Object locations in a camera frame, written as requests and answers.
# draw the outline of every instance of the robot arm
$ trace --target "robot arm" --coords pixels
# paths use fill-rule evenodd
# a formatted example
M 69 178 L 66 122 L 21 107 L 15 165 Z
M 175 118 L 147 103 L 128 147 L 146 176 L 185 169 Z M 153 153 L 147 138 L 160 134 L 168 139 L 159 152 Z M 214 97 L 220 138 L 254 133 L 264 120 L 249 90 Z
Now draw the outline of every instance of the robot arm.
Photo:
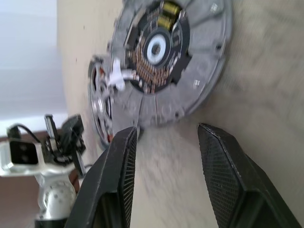
M 39 183 L 40 213 L 36 228 L 63 228 L 74 205 L 76 193 L 69 180 L 74 168 L 79 177 L 86 171 L 81 155 L 84 130 L 79 115 L 69 118 L 59 135 L 52 116 L 46 115 L 48 137 L 40 142 L 29 129 L 17 124 L 8 130 L 9 140 L 0 143 L 0 176 L 35 176 Z M 21 139 L 18 127 L 26 128 L 37 143 Z

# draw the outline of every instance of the electronic component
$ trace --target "electronic component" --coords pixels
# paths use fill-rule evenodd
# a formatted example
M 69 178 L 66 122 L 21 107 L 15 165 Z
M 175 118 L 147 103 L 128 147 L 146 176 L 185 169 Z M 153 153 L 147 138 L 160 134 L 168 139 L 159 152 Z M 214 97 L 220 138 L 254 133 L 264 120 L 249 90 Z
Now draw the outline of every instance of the electronic component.
M 10 141 L 10 157 L 12 165 L 37 165 L 38 157 L 33 143 L 23 141 Z
M 162 7 L 163 11 L 170 13 L 172 15 L 178 15 L 178 13 L 180 12 L 180 8 L 170 2 L 164 2 L 163 7 Z
M 157 25 L 162 26 L 167 30 L 170 30 L 173 25 L 173 20 L 170 19 L 169 17 L 160 15 L 157 19 Z

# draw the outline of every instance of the metal disc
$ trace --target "metal disc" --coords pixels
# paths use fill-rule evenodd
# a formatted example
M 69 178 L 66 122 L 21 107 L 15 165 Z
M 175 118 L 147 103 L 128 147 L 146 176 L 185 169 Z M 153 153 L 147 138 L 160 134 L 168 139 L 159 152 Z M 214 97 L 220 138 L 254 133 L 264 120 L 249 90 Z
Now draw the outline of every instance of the metal disc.
M 174 15 L 173 21 L 175 20 L 173 26 L 167 23 L 172 19 L 171 15 Z M 159 17 L 165 17 L 165 20 L 160 21 L 161 24 L 157 24 Z M 187 26 L 182 20 L 187 21 L 189 33 L 185 31 Z M 165 34 L 167 30 L 169 34 L 164 37 L 170 38 L 170 47 L 173 47 L 172 38 L 177 36 L 173 35 L 173 30 L 179 28 L 179 25 L 182 25 L 182 39 L 189 37 L 189 43 L 182 46 L 187 50 L 180 49 L 182 55 L 184 53 L 189 56 L 189 61 L 185 61 L 184 65 L 177 64 L 179 69 L 172 72 L 173 75 L 168 77 L 164 85 L 160 84 L 159 88 L 156 88 L 151 73 L 154 69 L 151 69 L 149 64 L 159 60 L 153 60 L 150 52 L 147 57 L 143 53 L 141 64 L 144 66 L 147 63 L 143 80 L 129 82 L 127 91 L 114 94 L 113 113 L 117 110 L 120 112 L 120 119 L 125 118 L 129 124 L 136 123 L 143 128 L 172 123 L 192 113 L 211 93 L 224 66 L 225 49 L 232 31 L 231 1 L 125 0 L 122 13 L 116 21 L 115 32 L 108 49 L 111 62 L 116 57 L 120 58 L 123 68 L 133 68 L 140 74 L 138 71 L 142 71 L 142 66 L 138 67 L 134 64 L 136 59 L 132 59 L 132 56 L 135 56 L 136 45 L 139 45 L 138 37 L 147 31 L 147 34 L 150 32 L 153 36 L 154 33 Z M 117 122 L 113 119 L 113 128 L 120 129 L 120 122 L 121 120 Z

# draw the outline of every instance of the metal housing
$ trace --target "metal housing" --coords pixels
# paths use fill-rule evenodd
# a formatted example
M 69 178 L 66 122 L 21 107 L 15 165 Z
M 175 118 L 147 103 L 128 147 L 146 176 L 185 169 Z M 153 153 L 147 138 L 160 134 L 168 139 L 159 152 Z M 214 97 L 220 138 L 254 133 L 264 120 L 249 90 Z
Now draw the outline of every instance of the metal housing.
M 110 72 L 115 58 L 128 68 L 125 41 L 136 15 L 153 0 L 124 0 L 120 17 L 103 63 Z M 175 0 L 188 16 L 191 61 L 177 84 L 155 94 L 145 94 L 126 82 L 125 90 L 111 94 L 112 133 L 130 126 L 146 128 L 173 123 L 192 113 L 210 94 L 225 62 L 225 48 L 232 32 L 231 0 Z

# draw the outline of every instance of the wire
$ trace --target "wire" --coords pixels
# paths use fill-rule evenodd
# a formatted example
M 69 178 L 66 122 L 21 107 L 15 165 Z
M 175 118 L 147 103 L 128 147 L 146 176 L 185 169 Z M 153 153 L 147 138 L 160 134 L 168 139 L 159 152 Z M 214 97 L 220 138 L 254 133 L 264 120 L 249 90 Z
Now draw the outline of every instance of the wire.
M 33 132 L 31 132 L 31 130 L 29 128 L 27 128 L 26 126 L 22 125 L 22 124 L 15 124 L 13 126 L 11 126 L 10 128 L 14 128 L 14 127 L 19 127 L 22 128 L 23 130 L 25 130 L 30 136 L 32 136 L 33 139 L 35 139 L 36 142 L 41 143 L 41 141 L 33 134 Z

